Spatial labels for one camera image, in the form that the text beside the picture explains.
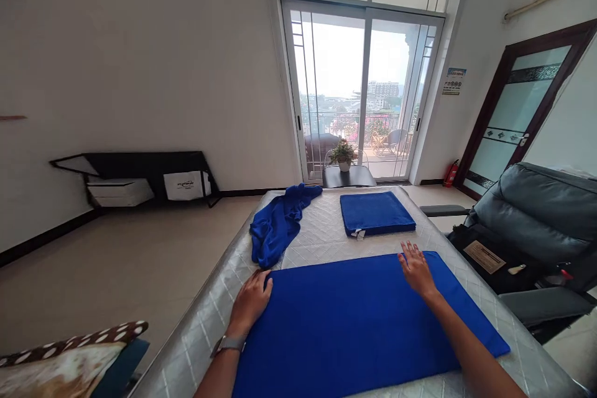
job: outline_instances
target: potted plant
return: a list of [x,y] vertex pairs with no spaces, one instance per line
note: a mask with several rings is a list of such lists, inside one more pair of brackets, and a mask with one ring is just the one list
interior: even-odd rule
[[344,172],[350,169],[352,161],[358,159],[358,157],[358,153],[346,139],[341,139],[338,146],[332,149],[330,154],[331,162],[337,163],[340,171]]

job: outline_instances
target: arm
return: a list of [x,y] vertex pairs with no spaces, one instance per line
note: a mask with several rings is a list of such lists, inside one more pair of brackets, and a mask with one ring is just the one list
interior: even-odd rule
[[[264,282],[270,271],[256,271],[243,285],[230,315],[230,324],[225,335],[234,339],[244,339],[253,324],[265,310],[272,294],[274,281],[269,279],[264,290]],[[193,398],[229,398],[232,396],[236,368],[241,353],[235,349],[220,351],[207,369]]]
[[442,325],[462,367],[467,384],[476,397],[512,397],[526,395],[491,356],[462,319],[435,287],[425,256],[415,244],[400,243],[404,255],[398,258],[409,285],[423,298]]

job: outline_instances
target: label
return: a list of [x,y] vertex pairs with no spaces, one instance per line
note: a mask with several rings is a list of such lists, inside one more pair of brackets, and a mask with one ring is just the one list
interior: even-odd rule
[[465,248],[465,253],[474,259],[488,273],[495,273],[506,264],[499,256],[495,255],[479,241],[473,241]]
[[442,95],[460,95],[465,74],[465,68],[450,67],[443,82]]

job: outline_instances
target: fire extinguisher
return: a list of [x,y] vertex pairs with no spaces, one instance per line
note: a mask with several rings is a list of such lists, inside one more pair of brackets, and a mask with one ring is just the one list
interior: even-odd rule
[[446,177],[443,179],[443,186],[446,188],[450,188],[454,183],[454,178],[456,177],[456,171],[458,171],[458,159],[448,169],[446,173]]

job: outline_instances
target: white shopping bag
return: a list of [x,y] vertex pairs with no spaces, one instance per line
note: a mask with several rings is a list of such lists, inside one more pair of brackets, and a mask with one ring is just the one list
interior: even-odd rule
[[186,173],[164,174],[164,185],[169,200],[193,200],[203,197],[201,175],[205,182],[205,195],[211,194],[211,185],[206,172],[190,171]]

